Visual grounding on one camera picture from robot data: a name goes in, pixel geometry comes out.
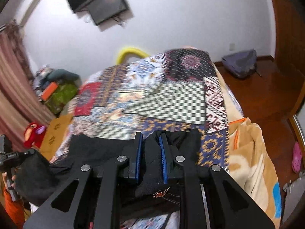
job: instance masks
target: crocs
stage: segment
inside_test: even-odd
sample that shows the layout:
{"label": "crocs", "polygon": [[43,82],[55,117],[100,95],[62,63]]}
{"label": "crocs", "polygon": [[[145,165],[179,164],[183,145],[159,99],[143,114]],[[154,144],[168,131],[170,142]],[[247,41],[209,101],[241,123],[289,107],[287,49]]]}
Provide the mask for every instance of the crocs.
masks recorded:
{"label": "crocs", "polygon": [[298,173],[301,170],[302,152],[298,142],[293,147],[292,169],[293,172]]}

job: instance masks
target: orange object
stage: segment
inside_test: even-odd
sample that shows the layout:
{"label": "orange object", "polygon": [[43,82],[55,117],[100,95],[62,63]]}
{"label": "orange object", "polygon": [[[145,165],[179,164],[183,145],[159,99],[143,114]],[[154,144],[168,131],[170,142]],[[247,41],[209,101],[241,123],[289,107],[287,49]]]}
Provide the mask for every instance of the orange object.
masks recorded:
{"label": "orange object", "polygon": [[237,149],[238,135],[239,135],[238,130],[236,130],[235,138],[234,138],[234,150]]}
{"label": "orange object", "polygon": [[233,123],[244,122],[245,120],[246,120],[246,118],[241,118],[241,119],[239,119],[239,120],[237,120],[237,121],[231,121],[231,122],[229,122],[229,125],[231,125],[231,124],[233,124]]}
{"label": "orange object", "polygon": [[42,93],[41,98],[46,101],[48,98],[54,93],[54,91],[57,89],[58,85],[56,82],[51,82],[48,87],[45,89],[45,91]]}
{"label": "orange object", "polygon": [[5,199],[5,210],[11,217],[18,229],[23,228],[24,224],[24,209],[22,200],[12,201],[11,195],[7,192],[6,188],[3,188],[4,199]]}

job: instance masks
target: red stuffed toy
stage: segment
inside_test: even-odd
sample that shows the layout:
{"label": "red stuffed toy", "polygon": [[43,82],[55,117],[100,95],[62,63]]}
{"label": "red stuffed toy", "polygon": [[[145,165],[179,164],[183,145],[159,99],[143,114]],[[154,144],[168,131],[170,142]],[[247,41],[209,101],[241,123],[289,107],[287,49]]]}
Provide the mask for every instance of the red stuffed toy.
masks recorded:
{"label": "red stuffed toy", "polygon": [[36,122],[30,123],[24,131],[24,146],[31,148],[33,145],[40,148],[46,133],[46,126]]}

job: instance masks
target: bed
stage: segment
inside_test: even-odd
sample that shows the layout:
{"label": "bed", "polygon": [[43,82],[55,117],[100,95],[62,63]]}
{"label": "bed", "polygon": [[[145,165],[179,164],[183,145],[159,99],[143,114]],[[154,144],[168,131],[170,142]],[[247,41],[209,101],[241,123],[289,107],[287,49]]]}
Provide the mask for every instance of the bed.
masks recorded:
{"label": "bed", "polygon": [[[198,128],[201,148],[197,164],[218,164],[228,171],[279,227],[280,189],[261,129],[244,118],[207,52],[173,49],[97,72],[82,85],[68,112],[74,118],[51,163],[67,156],[72,135],[133,139],[137,131],[146,138],[155,130]],[[149,224],[160,228],[166,218],[135,218],[121,227]],[[178,221],[175,212],[167,225],[177,227]]]}

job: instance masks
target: pink curtain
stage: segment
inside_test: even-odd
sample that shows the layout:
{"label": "pink curtain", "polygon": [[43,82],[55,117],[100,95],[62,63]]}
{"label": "pink curtain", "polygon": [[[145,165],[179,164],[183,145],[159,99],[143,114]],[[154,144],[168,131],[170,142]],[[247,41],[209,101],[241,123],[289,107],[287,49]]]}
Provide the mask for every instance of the pink curtain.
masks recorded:
{"label": "pink curtain", "polygon": [[23,132],[30,122],[49,125],[54,115],[42,105],[31,83],[19,28],[12,22],[0,33],[0,134],[6,134],[15,150],[23,150]]}

